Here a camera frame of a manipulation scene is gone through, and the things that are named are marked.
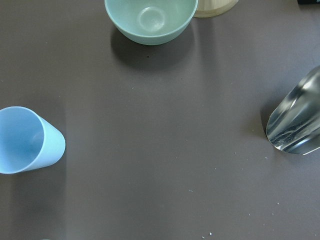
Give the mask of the metal scoop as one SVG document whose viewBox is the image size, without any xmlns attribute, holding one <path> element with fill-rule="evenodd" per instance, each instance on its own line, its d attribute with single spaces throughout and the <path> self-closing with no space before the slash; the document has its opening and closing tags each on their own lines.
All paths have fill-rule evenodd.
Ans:
<svg viewBox="0 0 320 240">
<path fill-rule="evenodd" d="M 320 148 L 320 67 L 285 96 L 269 116 L 269 142 L 282 152 L 307 155 Z"/>
</svg>

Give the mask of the wooden cup rack stand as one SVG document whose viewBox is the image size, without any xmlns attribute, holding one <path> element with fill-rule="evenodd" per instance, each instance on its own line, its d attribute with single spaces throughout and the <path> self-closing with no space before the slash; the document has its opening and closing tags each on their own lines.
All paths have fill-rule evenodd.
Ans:
<svg viewBox="0 0 320 240">
<path fill-rule="evenodd" d="M 224 14 L 238 2 L 239 0 L 199 0 L 194 17 L 210 18 Z"/>
</svg>

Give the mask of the green bowl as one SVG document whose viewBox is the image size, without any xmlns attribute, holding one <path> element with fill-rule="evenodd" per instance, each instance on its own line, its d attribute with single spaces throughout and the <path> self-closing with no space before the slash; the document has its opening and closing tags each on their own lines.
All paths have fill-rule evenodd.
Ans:
<svg viewBox="0 0 320 240">
<path fill-rule="evenodd" d="M 155 46 L 172 41 L 190 24 L 197 0 L 106 0 L 115 27 L 133 42 Z"/>
</svg>

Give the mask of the blue cup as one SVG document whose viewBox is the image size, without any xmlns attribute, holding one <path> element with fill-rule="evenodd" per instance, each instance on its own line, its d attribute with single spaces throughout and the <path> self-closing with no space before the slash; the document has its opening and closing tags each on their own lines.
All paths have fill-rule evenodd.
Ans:
<svg viewBox="0 0 320 240">
<path fill-rule="evenodd" d="M 51 166 L 66 149 L 63 134 L 22 106 L 0 110 L 0 172 L 16 174 Z"/>
</svg>

